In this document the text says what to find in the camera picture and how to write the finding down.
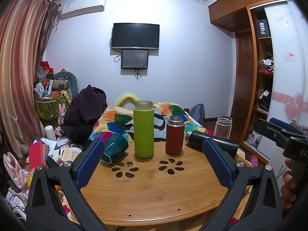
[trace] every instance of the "red thermos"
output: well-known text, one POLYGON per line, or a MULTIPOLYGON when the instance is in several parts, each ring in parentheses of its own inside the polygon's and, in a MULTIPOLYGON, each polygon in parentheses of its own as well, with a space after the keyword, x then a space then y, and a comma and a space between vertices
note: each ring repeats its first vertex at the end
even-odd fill
POLYGON ((185 124, 183 117, 172 115, 167 123, 165 151, 170 155, 178 155, 182 152, 185 124))

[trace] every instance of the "hand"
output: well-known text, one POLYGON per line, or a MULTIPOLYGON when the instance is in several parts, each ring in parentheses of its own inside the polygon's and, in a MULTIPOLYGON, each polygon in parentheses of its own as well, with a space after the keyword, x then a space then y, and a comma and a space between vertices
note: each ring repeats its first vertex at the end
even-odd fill
MULTIPOLYGON (((291 168, 291 159, 286 158, 285 164, 288 168, 291 168)), ((286 171, 283 174, 283 181, 285 185, 281 188, 281 203, 282 209, 290 209, 292 207, 292 202, 295 201, 296 195, 291 192, 296 186, 296 181, 291 175, 291 171, 286 171)))

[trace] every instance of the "pink bunny figurine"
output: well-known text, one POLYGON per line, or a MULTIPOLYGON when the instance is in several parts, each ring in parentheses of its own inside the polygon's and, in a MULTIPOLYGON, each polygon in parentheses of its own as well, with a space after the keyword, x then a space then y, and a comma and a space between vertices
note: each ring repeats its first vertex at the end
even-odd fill
POLYGON ((61 126, 64 122, 64 115, 66 113, 65 104, 63 103, 62 106, 59 104, 59 118, 58 118, 58 125, 61 126))

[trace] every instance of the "television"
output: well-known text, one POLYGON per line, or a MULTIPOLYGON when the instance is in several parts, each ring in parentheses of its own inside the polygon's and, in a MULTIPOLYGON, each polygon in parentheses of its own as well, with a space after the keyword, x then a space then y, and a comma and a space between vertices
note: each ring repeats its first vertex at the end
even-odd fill
POLYGON ((159 25, 114 23, 112 49, 159 49, 159 25))

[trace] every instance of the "basket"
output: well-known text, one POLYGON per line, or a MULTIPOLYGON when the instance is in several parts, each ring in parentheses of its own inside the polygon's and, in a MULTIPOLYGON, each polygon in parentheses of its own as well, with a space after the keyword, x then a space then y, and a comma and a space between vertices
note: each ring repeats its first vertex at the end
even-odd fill
POLYGON ((48 100, 34 100, 35 111, 40 119, 43 120, 58 120, 59 117, 59 104, 65 104, 65 108, 70 106, 65 98, 61 96, 55 99, 48 100))

